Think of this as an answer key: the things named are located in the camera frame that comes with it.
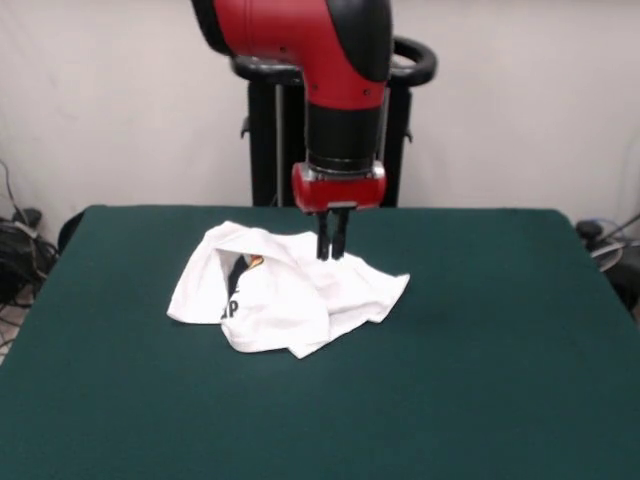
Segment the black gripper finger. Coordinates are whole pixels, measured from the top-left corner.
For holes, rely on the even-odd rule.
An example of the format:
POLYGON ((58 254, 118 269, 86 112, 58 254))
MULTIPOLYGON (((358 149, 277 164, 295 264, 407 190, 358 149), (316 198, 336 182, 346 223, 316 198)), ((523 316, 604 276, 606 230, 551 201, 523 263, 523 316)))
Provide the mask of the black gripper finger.
POLYGON ((331 238, 328 232, 329 213, 327 211, 318 212, 316 217, 318 220, 316 256, 318 260, 327 261, 331 249, 331 238))
POLYGON ((346 250, 347 226, 350 216, 349 209, 337 209, 333 211, 335 217, 335 229, 333 233, 333 258, 341 259, 346 250))

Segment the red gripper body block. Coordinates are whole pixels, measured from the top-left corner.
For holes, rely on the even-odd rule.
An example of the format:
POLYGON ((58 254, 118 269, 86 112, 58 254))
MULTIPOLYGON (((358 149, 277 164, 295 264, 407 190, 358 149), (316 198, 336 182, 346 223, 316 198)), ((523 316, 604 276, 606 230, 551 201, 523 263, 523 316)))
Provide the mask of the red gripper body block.
POLYGON ((304 213, 320 213, 337 208, 368 209, 381 205, 386 172, 374 162, 364 175, 334 175, 313 170, 308 162, 293 166, 292 188, 297 207, 304 213))

